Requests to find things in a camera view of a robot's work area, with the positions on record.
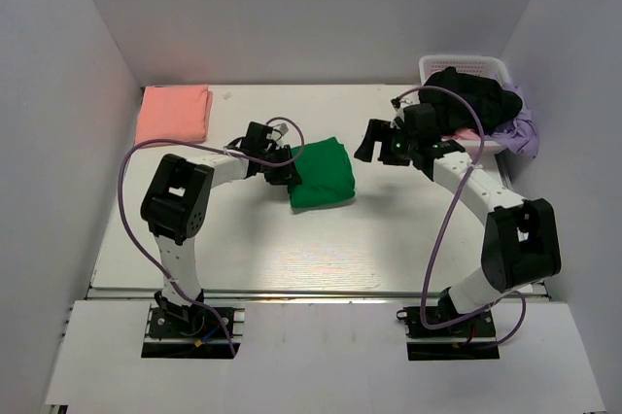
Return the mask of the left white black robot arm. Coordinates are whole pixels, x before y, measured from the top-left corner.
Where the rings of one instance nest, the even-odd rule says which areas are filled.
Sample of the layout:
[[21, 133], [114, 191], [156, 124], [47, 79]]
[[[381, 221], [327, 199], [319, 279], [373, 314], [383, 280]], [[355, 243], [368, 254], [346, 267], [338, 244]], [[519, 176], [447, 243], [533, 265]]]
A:
[[154, 236], [159, 262], [166, 270], [156, 302], [173, 309], [172, 324], [194, 335], [205, 324], [195, 260], [195, 236], [203, 227], [215, 188], [260, 174], [272, 186], [298, 186], [301, 178], [292, 148], [283, 142], [285, 123], [251, 122], [244, 136], [206, 155], [165, 155], [143, 199], [140, 214]]

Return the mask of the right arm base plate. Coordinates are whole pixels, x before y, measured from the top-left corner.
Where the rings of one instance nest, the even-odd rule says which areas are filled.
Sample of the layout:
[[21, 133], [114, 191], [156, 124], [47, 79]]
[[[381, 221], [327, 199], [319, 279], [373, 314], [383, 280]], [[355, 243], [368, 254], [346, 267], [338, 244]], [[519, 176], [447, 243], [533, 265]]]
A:
[[492, 313], [485, 311], [475, 317], [451, 326], [439, 320], [436, 306], [426, 308], [428, 326], [422, 323], [419, 306], [404, 307], [396, 312], [397, 320], [407, 327], [407, 335], [414, 339], [434, 337], [494, 338], [497, 334]]

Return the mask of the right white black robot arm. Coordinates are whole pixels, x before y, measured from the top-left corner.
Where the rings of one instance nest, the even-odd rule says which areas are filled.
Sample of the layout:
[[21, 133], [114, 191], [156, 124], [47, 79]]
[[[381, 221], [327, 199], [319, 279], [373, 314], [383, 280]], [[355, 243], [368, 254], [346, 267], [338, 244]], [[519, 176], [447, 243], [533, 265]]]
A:
[[454, 194], [484, 227], [479, 266], [439, 300], [438, 320], [459, 335], [473, 312], [534, 282], [557, 275], [562, 259], [553, 206], [505, 188], [454, 140], [442, 140], [429, 104], [397, 111], [392, 121], [372, 119], [354, 157], [363, 162], [413, 166]]

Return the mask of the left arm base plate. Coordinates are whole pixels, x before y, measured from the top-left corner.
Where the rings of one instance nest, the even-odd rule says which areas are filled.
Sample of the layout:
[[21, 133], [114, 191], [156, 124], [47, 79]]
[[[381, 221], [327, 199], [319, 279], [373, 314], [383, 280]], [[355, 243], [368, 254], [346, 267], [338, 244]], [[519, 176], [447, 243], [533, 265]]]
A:
[[233, 337], [234, 317], [236, 310], [232, 307], [216, 307], [215, 312], [195, 304], [177, 305], [155, 293], [156, 306], [152, 309], [149, 319], [148, 335], [151, 338], [174, 339], [208, 337], [225, 338], [224, 328]]

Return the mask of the green t shirt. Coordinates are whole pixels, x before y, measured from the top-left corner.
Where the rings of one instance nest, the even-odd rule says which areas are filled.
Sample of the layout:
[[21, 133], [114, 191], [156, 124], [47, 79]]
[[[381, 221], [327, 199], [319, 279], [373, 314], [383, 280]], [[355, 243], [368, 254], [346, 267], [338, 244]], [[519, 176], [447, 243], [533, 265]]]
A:
[[302, 183], [288, 187], [294, 210], [327, 207], [355, 196], [356, 181], [345, 146], [336, 137], [292, 149], [302, 154], [294, 162]]

